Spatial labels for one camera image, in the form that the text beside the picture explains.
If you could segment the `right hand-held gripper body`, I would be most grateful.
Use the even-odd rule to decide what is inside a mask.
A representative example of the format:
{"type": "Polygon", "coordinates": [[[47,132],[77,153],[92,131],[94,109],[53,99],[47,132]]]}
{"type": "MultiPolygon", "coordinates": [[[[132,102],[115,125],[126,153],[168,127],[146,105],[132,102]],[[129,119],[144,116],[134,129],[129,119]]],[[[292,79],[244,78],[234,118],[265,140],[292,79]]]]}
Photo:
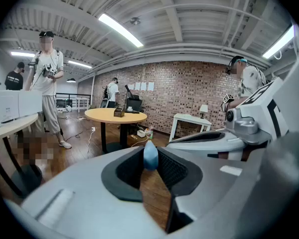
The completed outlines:
{"type": "Polygon", "coordinates": [[[286,135],[289,128],[274,101],[274,94],[282,85],[282,79],[277,78],[259,88],[237,107],[229,109],[226,129],[249,145],[269,143],[286,135]]]}

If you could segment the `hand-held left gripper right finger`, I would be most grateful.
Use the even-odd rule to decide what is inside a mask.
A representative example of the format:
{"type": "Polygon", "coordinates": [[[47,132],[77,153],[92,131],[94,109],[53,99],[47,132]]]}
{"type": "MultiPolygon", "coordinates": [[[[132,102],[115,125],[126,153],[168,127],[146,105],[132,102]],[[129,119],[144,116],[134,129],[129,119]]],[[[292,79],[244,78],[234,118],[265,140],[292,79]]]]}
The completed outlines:
{"type": "Polygon", "coordinates": [[[217,159],[159,147],[158,173],[171,193],[165,231],[170,234],[207,214],[228,193],[235,181],[262,159],[253,150],[246,162],[217,159]]]}

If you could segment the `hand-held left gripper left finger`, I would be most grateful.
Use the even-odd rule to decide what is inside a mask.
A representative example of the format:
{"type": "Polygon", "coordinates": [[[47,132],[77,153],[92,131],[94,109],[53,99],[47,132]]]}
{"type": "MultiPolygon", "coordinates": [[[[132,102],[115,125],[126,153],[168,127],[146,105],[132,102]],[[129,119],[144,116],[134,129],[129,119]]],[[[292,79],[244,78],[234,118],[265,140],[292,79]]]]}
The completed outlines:
{"type": "Polygon", "coordinates": [[[72,239],[161,239],[144,205],[122,201],[103,185],[102,170],[136,147],[84,159],[44,183],[21,204],[32,217],[72,239]]]}

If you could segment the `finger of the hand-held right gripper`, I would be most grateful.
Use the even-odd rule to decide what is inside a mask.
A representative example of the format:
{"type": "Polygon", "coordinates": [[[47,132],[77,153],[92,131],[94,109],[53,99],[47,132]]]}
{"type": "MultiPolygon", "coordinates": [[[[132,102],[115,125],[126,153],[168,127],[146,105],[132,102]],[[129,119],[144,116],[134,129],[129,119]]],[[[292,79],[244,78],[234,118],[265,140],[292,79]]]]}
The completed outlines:
{"type": "Polygon", "coordinates": [[[217,141],[221,139],[232,140],[237,139],[233,133],[228,130],[219,130],[219,131],[203,131],[199,133],[195,133],[189,136],[184,136],[178,139],[174,139],[169,142],[169,144],[176,143],[196,143],[196,142],[209,142],[209,141],[217,141]]]}
{"type": "Polygon", "coordinates": [[[246,144],[243,141],[181,142],[170,143],[167,147],[200,156],[215,156],[216,154],[227,152],[227,159],[241,160],[246,144]]]}

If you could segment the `small dark object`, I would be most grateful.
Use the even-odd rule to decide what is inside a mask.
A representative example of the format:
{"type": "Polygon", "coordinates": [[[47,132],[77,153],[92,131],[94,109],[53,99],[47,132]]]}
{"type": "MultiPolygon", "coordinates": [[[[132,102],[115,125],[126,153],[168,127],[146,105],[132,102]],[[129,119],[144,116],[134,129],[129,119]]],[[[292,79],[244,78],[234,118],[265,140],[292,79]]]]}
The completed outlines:
{"type": "Polygon", "coordinates": [[[148,141],[144,148],[144,168],[155,171],[158,168],[158,150],[152,141],[148,141]]]}

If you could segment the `white side table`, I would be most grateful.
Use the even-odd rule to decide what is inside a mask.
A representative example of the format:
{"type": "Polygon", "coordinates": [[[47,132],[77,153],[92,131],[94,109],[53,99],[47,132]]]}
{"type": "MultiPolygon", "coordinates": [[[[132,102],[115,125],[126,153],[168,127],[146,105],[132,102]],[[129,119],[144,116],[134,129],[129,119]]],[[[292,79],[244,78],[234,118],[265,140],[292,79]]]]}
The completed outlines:
{"type": "Polygon", "coordinates": [[[178,121],[201,125],[200,132],[203,132],[204,129],[206,129],[206,131],[209,131],[211,128],[211,123],[206,119],[194,117],[191,115],[185,115],[185,114],[175,114],[173,117],[173,123],[172,123],[172,127],[171,127],[169,142],[171,142],[175,136],[178,121]]]}

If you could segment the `long ceiling light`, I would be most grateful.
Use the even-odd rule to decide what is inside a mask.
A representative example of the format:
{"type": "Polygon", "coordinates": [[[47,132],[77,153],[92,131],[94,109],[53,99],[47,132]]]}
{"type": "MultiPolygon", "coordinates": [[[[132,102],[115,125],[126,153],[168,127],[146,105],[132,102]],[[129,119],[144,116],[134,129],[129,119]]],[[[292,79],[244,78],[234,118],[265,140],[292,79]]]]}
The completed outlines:
{"type": "Polygon", "coordinates": [[[108,16],[107,14],[103,13],[99,16],[99,21],[106,24],[124,38],[126,38],[129,42],[131,42],[135,47],[140,48],[143,47],[143,44],[132,34],[130,33],[123,25],[118,23],[116,20],[108,16]]]}
{"type": "Polygon", "coordinates": [[[82,64],[82,63],[78,63],[78,62],[75,62],[75,61],[72,61],[72,60],[68,60],[68,63],[69,63],[69,64],[76,65],[76,66],[80,66],[80,67],[88,68],[88,69],[91,69],[91,68],[92,68],[92,66],[89,66],[89,65],[86,65],[86,64],[82,64]]]}
{"type": "Polygon", "coordinates": [[[288,30],[262,55],[263,58],[269,59],[278,51],[285,47],[295,36],[294,25],[291,25],[288,30]]]}
{"type": "Polygon", "coordinates": [[[31,58],[33,58],[33,57],[35,56],[35,54],[32,54],[32,53],[15,52],[15,51],[12,51],[10,54],[11,54],[12,56],[31,57],[31,58]]]}

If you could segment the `black office chair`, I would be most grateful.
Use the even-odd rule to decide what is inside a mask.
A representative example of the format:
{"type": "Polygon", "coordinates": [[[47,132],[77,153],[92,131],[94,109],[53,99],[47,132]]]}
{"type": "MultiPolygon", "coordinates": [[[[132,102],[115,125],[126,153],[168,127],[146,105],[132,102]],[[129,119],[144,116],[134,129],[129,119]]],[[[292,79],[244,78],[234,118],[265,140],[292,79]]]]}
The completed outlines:
{"type": "Polygon", "coordinates": [[[138,95],[129,95],[126,100],[126,108],[127,110],[131,107],[130,110],[142,112],[142,100],[139,98],[138,95]]]}

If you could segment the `yellow round table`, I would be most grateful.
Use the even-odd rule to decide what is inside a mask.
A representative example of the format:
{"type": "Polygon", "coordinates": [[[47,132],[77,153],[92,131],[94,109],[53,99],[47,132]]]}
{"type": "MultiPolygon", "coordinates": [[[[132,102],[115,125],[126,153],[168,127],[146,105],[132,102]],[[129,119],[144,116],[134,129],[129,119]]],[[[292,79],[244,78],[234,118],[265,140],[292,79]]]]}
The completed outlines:
{"type": "Polygon", "coordinates": [[[128,127],[130,124],[139,123],[147,119],[144,113],[131,114],[125,113],[122,118],[114,117],[115,108],[97,108],[85,111],[85,116],[93,121],[97,121],[101,125],[101,143],[102,151],[107,154],[117,150],[125,149],[127,145],[128,127]],[[106,143],[106,124],[120,125],[120,142],[106,143]]]}

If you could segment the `beige round table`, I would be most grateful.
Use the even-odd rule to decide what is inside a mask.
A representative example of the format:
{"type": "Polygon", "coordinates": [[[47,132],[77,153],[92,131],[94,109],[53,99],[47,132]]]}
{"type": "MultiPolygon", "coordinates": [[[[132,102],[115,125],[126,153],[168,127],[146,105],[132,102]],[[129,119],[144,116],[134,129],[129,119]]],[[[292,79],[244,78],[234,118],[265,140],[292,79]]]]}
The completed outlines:
{"type": "Polygon", "coordinates": [[[23,199],[40,186],[42,181],[42,172],[38,166],[35,165],[34,160],[31,160],[27,165],[20,166],[12,152],[12,148],[7,137],[30,126],[37,119],[38,114],[33,114],[5,123],[0,127],[0,139],[3,140],[7,153],[16,168],[16,171],[10,177],[0,163],[0,175],[12,191],[23,199]]]}

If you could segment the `black metal railing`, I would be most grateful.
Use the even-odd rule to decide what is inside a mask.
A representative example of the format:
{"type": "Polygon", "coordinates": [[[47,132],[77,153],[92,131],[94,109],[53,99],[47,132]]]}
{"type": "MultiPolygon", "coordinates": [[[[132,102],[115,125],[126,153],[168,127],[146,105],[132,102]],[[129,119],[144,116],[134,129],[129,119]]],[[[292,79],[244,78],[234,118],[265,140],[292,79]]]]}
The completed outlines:
{"type": "Polygon", "coordinates": [[[66,108],[70,106],[72,109],[76,110],[76,100],[75,98],[89,98],[91,104],[91,95],[87,94],[72,94],[72,93],[56,93],[56,106],[58,109],[66,108]]]}

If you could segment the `white cardboard box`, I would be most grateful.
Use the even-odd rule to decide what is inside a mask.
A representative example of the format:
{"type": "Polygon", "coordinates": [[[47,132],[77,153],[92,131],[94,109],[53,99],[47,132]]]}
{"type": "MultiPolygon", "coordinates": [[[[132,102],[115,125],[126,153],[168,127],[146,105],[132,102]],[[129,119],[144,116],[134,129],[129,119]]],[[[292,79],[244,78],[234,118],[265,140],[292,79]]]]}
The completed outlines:
{"type": "Polygon", "coordinates": [[[0,90],[0,127],[19,117],[18,94],[19,91],[0,90]]]}
{"type": "Polygon", "coordinates": [[[18,112],[20,117],[42,112],[42,92],[20,91],[18,94],[18,112]]]}

